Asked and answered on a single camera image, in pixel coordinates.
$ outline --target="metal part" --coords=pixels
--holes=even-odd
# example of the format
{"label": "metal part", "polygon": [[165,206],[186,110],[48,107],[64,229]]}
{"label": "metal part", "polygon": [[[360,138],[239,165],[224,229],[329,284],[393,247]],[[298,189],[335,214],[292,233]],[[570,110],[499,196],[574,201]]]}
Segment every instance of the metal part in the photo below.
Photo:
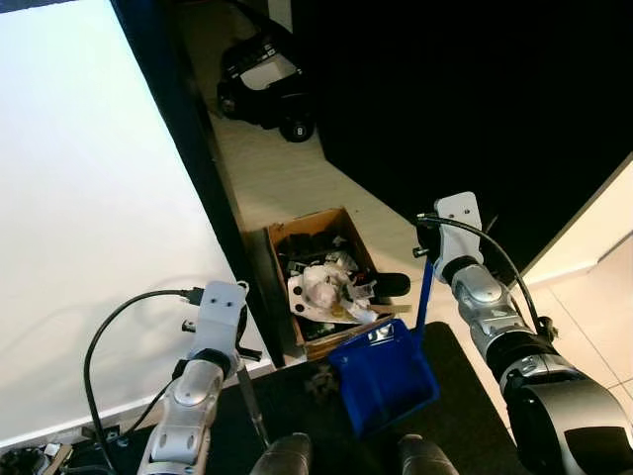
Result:
{"label": "metal part", "polygon": [[259,405],[257,404],[257,398],[255,397],[255,391],[253,390],[253,384],[250,380],[250,376],[248,375],[246,365],[242,364],[237,371],[237,381],[239,381],[239,389],[241,390],[241,394],[244,398],[246,408],[248,408],[248,413],[250,414],[250,419],[253,422],[255,431],[257,432],[257,435],[259,435],[262,445],[267,448],[270,446],[268,432],[266,431],[264,418],[261,415]]}
{"label": "metal part", "polygon": [[633,447],[631,423],[613,395],[590,379],[526,387],[543,405],[558,437],[564,473],[586,475],[570,450],[565,432],[577,428],[624,428]]}
{"label": "metal part", "polygon": [[164,416],[151,433],[138,474],[184,474],[185,467],[206,456],[205,437],[216,417],[223,381],[223,370],[217,364],[203,360],[187,364],[165,393]]}
{"label": "metal part", "polygon": [[[152,432],[149,442],[152,442],[152,438],[155,435],[155,430]],[[145,448],[140,467],[138,468],[138,475],[204,475],[207,469],[207,457],[209,456],[209,447],[211,445],[211,433],[207,428],[202,437],[202,443],[200,445],[200,452],[198,458],[194,464],[171,462],[171,461],[148,461],[150,456],[151,445],[148,443]]]}
{"label": "metal part", "polygon": [[118,436],[119,436],[119,431],[118,430],[108,430],[106,432],[106,441],[109,442],[110,440],[114,440]]}
{"label": "metal part", "polygon": [[563,356],[559,354],[533,354],[518,359],[501,375],[499,386],[501,393],[505,391],[505,385],[509,381],[510,373],[517,372],[523,378],[534,376],[544,376],[554,373],[570,373],[573,375],[580,374],[578,369],[572,366]]}
{"label": "metal part", "polygon": [[533,333],[514,310],[508,290],[483,265],[469,265],[456,272],[452,290],[459,313],[470,327],[471,338],[484,359],[488,347],[500,335]]}
{"label": "metal part", "polygon": [[195,333],[196,332],[196,324],[191,322],[190,320],[185,320],[182,323],[182,327],[180,328],[183,332]]}
{"label": "metal part", "polygon": [[250,475],[308,475],[312,458],[310,438],[304,433],[293,433],[268,447]]}
{"label": "metal part", "polygon": [[398,442],[403,475],[459,475],[442,449],[410,433]]}
{"label": "metal part", "polygon": [[422,249],[421,247],[413,248],[413,257],[420,258],[428,254],[428,249]]}
{"label": "metal part", "polygon": [[205,288],[200,304],[200,318],[189,357],[193,358],[206,348],[224,353],[230,360],[226,378],[232,376],[239,366],[235,339],[239,312],[246,303],[247,292],[247,288],[238,284],[211,282]]}
{"label": "metal part", "polygon": [[191,407],[202,403],[206,398],[215,400],[223,382],[217,368],[218,366],[209,364],[208,361],[200,359],[189,361],[182,377],[176,382],[175,401],[183,406]]}
{"label": "metal part", "polygon": [[258,349],[244,348],[240,345],[237,345],[236,348],[239,356],[244,359],[250,359],[251,361],[261,361],[261,356],[264,354],[263,351],[259,351]]}
{"label": "metal part", "polygon": [[[437,200],[435,210],[440,218],[460,221],[477,229],[482,228],[477,200],[475,194],[470,191]],[[439,232],[441,245],[439,258],[435,262],[435,276],[440,282],[446,283],[442,275],[446,264],[458,257],[469,255],[480,264],[484,262],[484,256],[479,251],[478,236],[446,225],[440,225]]]}

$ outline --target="black object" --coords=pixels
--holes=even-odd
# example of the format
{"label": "black object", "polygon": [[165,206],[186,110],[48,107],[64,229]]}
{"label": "black object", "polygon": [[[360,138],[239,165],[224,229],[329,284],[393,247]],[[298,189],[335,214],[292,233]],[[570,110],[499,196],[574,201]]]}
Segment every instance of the black object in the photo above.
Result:
{"label": "black object", "polygon": [[37,475],[46,464],[38,448],[10,450],[0,457],[0,475]]}
{"label": "black object", "polygon": [[191,305],[200,306],[202,302],[202,296],[205,294],[205,289],[202,287],[194,287],[187,291],[187,300]]}
{"label": "black object", "polygon": [[328,231],[321,231],[313,236],[298,233],[285,237],[277,245],[277,256],[284,269],[286,278],[291,277],[288,269],[289,262],[301,262],[310,265],[315,261],[323,263],[325,257],[336,250],[349,250],[349,245],[343,242],[334,245],[336,235]]}
{"label": "black object", "polygon": [[226,356],[221,351],[217,351],[216,349],[205,348],[202,351],[199,351],[195,354],[192,360],[194,359],[202,359],[204,361],[209,361],[210,363],[217,364],[221,369],[224,377],[228,375],[230,371],[230,360],[228,356]]}
{"label": "black object", "polygon": [[85,465],[83,467],[68,468],[62,467],[59,469],[61,473],[75,474],[75,473],[105,473],[106,475],[113,475],[114,472],[108,467],[103,465]]}
{"label": "black object", "polygon": [[[222,81],[218,84],[220,110],[230,119],[241,119],[264,129],[279,127],[288,142],[305,142],[314,130],[311,95],[301,69],[293,35],[281,25],[239,1],[231,1],[260,32],[230,47],[222,56]],[[265,89],[249,88],[241,74],[282,54],[295,72]]]}
{"label": "black object", "polygon": [[250,359],[251,361],[261,361],[262,351],[258,349],[244,348],[239,344],[244,331],[246,330],[246,324],[248,322],[248,308],[244,305],[239,311],[239,324],[237,325],[237,334],[235,336],[235,349],[237,354],[242,358]]}
{"label": "black object", "polygon": [[558,337],[558,329],[554,327],[554,321],[549,317],[539,317],[539,324],[543,328],[543,336],[547,338],[548,341],[554,341],[556,337]]}
{"label": "black object", "polygon": [[[437,443],[461,475],[527,475],[516,447],[468,359],[448,326],[425,328],[424,352],[441,388],[440,399],[388,430],[359,440],[353,436],[338,394],[317,401],[307,392],[322,363],[304,363],[253,381],[271,439],[295,431],[308,433],[314,444],[311,475],[346,473],[385,475],[401,473],[398,441],[419,433]],[[130,437],[127,448],[113,447],[123,473],[136,473],[150,428]],[[212,428],[207,473],[249,473],[261,454],[239,388],[224,390]],[[72,466],[99,462],[98,452],[73,457]]]}
{"label": "black object", "polygon": [[488,347],[486,363],[498,381],[510,364],[531,354],[558,354],[558,351],[537,334],[506,332],[493,340]]}
{"label": "black object", "polygon": [[574,458],[587,475],[621,474],[633,467],[633,452],[622,427],[581,427],[565,432]]}
{"label": "black object", "polygon": [[508,401],[507,411],[520,447],[521,462],[536,474],[564,473],[561,447],[552,418],[529,389],[519,389]]}
{"label": "black object", "polygon": [[400,297],[411,290],[411,280],[405,274],[397,272],[378,272],[369,280],[375,280],[374,295],[376,297]]}
{"label": "black object", "polygon": [[453,285],[453,277],[455,274],[469,265],[479,264],[477,260],[473,256],[470,255],[462,255],[461,257],[457,257],[456,259],[451,260],[444,266],[444,270],[442,271],[442,277],[448,283],[448,285]]}

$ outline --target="white backdrop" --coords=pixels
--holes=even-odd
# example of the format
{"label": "white backdrop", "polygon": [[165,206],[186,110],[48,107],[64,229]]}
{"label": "white backdrop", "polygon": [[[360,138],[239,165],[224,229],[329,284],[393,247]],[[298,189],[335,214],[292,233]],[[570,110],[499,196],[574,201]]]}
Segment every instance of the white backdrop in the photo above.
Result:
{"label": "white backdrop", "polygon": [[[234,279],[107,0],[0,15],[0,64],[3,446],[86,418],[83,354],[118,304]],[[99,407],[162,387],[195,316],[177,297],[121,315],[94,356]]]}

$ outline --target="trash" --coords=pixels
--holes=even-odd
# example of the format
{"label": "trash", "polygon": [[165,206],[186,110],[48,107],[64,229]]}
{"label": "trash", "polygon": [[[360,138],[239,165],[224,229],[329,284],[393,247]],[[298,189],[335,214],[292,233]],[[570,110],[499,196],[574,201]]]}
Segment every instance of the trash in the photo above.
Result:
{"label": "trash", "polygon": [[372,285],[352,285],[347,273],[338,265],[311,265],[303,275],[288,279],[290,311],[313,322],[372,323],[378,318],[378,314],[369,309]]}
{"label": "trash", "polygon": [[305,383],[306,392],[313,395],[317,404],[326,403],[330,395],[338,393],[338,382],[328,364],[320,364],[318,373]]}
{"label": "trash", "polygon": [[44,449],[44,455],[55,457],[61,448],[60,443],[49,443]]}
{"label": "trash", "polygon": [[304,271],[306,267],[307,266],[302,262],[289,260],[288,265],[286,266],[286,272],[288,272],[288,275],[299,275]]}
{"label": "trash", "polygon": [[371,299],[374,297],[374,286],[376,281],[372,280],[365,285],[346,285],[345,291],[351,300]]}
{"label": "trash", "polygon": [[322,324],[320,322],[311,322],[308,319],[303,321],[303,330],[308,339],[321,338],[337,332],[335,324]]}
{"label": "trash", "polygon": [[331,252],[325,257],[325,262],[333,262],[345,272],[358,272],[358,264],[356,264],[352,256],[344,250]]}
{"label": "trash", "polygon": [[0,473],[41,474],[50,462],[36,447],[15,448],[0,457]]}
{"label": "trash", "polygon": [[347,242],[347,239],[343,236],[337,236],[334,238],[334,240],[332,241],[332,243],[336,246],[336,247],[340,247],[343,243]]}
{"label": "trash", "polygon": [[369,300],[361,299],[349,301],[342,299],[341,305],[361,324],[371,324],[378,318],[378,314],[376,312],[369,310]]}

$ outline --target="beige floor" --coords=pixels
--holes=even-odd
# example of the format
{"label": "beige floor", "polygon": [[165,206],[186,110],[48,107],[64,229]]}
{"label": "beige floor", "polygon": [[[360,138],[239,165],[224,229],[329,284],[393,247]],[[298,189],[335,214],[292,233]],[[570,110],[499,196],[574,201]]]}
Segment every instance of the beige floor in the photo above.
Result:
{"label": "beige floor", "polygon": [[[257,230],[303,214],[345,206],[379,270],[404,272],[411,279],[411,292],[398,299],[398,303],[413,304],[414,312],[401,315],[410,325],[423,264],[423,260],[411,256],[411,248],[416,245],[413,226],[325,161],[317,137],[306,143],[288,143],[276,131],[213,120],[247,228]],[[608,387],[633,418],[633,238],[590,272],[540,286],[533,298],[539,312],[554,319],[560,331],[555,341],[560,352]],[[497,382],[471,343],[447,286],[434,285],[427,320],[451,326],[509,427]]]}

